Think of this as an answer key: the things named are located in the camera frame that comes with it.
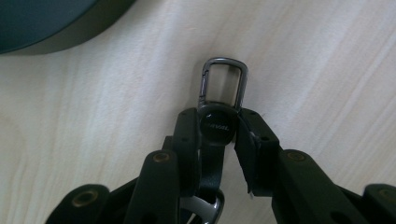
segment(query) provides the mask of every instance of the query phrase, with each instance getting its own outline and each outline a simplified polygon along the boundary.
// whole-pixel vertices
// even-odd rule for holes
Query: black strap
[[[202,176],[200,182],[200,198],[209,203],[216,201],[216,193],[221,182],[224,161],[224,148],[203,145],[201,147]]]

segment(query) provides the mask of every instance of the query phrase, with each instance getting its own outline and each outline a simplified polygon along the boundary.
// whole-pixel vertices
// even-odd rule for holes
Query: wooden table
[[[247,64],[243,106],[359,194],[396,185],[396,2],[137,1],[72,49],[0,56],[0,222],[43,223],[70,190],[111,190],[196,106],[204,62]],[[219,223],[275,223],[229,146]]]

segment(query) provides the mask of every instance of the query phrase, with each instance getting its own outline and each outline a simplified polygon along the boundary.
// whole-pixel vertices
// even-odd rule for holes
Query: dark green object
[[[44,54],[81,44],[113,24],[134,0],[5,0],[0,53]]]

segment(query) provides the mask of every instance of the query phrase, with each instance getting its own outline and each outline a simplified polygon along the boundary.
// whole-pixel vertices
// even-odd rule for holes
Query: screw hole
[[[296,151],[289,152],[287,155],[288,155],[289,159],[294,160],[294,161],[304,161],[305,160],[305,156],[299,152],[296,152]]]
[[[396,191],[391,189],[381,189],[379,195],[390,203],[396,203]]]
[[[351,224],[352,223],[352,221],[349,219],[349,217],[347,217],[343,213],[332,212],[331,216],[332,216],[332,220],[334,220],[336,223],[339,223],[339,224]]]
[[[164,161],[169,161],[170,156],[168,153],[160,152],[160,153],[155,154],[152,159],[154,159],[154,161],[156,161],[156,162],[164,162]]]
[[[72,204],[75,207],[84,207],[90,203],[93,203],[98,198],[98,191],[95,189],[89,189],[81,192],[73,198]]]
[[[145,214],[142,217],[140,223],[142,223],[142,224],[155,224],[155,223],[157,223],[157,216],[155,216],[152,213],[147,213],[147,214]]]

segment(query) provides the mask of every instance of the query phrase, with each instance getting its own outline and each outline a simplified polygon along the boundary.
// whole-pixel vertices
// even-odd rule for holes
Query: light wood surface
[[[70,190],[138,176],[177,114],[196,106],[204,62],[247,64],[244,107],[283,148],[310,154],[359,194],[396,186],[395,1],[137,1],[72,49],[0,56],[0,222],[43,223]],[[219,223],[276,223],[250,200],[229,146]]]

